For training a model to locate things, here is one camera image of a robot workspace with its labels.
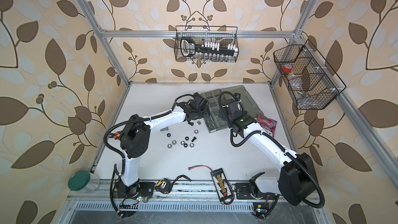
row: metal vent grate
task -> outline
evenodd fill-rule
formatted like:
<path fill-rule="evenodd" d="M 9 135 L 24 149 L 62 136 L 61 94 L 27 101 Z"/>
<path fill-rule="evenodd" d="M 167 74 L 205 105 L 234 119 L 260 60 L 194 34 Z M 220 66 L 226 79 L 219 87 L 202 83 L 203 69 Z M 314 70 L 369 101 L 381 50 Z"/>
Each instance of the metal vent grate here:
<path fill-rule="evenodd" d="M 110 202 L 79 201 L 76 205 L 78 211 L 113 211 Z M 231 205 L 221 205 L 219 202 L 140 202 L 125 210 L 139 210 L 149 212 L 252 212 L 251 202 L 234 202 Z"/>

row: metal floor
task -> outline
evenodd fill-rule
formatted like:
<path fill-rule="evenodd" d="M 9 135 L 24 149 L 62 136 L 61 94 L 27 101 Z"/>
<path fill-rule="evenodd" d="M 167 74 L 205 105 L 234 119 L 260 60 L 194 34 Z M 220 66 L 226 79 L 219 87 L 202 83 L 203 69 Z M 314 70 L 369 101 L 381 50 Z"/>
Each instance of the metal floor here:
<path fill-rule="evenodd" d="M 279 202 L 266 220 L 247 212 L 137 211 L 121 219 L 114 211 L 76 210 L 69 224 L 318 224 L 314 209 Z"/>

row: black wire basket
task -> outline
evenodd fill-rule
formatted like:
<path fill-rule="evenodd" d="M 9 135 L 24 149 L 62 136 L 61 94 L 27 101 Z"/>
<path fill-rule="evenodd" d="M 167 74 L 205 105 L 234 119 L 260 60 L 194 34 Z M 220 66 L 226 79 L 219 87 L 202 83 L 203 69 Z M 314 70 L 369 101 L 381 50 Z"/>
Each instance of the black wire basket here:
<path fill-rule="evenodd" d="M 287 90 L 297 110 L 322 110 L 332 102 L 346 85 L 332 66 L 325 60 L 320 65 L 311 51 L 314 45 L 308 41 L 304 45 L 292 44 L 276 50 L 274 60 Z M 328 76 L 336 76 L 341 84 L 337 85 Z"/>
<path fill-rule="evenodd" d="M 236 62 L 239 54 L 237 31 L 237 27 L 230 26 L 176 26 L 176 61 Z"/>

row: plastic bag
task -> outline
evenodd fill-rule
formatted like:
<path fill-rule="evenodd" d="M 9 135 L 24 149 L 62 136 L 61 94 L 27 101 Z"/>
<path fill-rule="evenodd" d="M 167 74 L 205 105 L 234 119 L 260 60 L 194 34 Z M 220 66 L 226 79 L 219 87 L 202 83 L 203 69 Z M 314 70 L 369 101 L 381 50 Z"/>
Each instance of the plastic bag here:
<path fill-rule="evenodd" d="M 257 122 L 259 122 L 260 126 L 270 132 L 272 132 L 272 137 L 275 135 L 275 127 L 276 127 L 276 120 L 271 118 L 267 118 L 262 114 L 259 114 L 257 117 Z"/>

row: green jar lid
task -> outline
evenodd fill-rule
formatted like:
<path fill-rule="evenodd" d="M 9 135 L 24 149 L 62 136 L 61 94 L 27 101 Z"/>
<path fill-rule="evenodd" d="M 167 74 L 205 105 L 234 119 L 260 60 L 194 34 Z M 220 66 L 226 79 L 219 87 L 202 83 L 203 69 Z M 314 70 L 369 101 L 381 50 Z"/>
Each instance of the green jar lid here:
<path fill-rule="evenodd" d="M 84 188 L 90 181 L 90 173 L 84 170 L 78 171 L 73 174 L 68 181 L 70 190 L 79 191 Z"/>

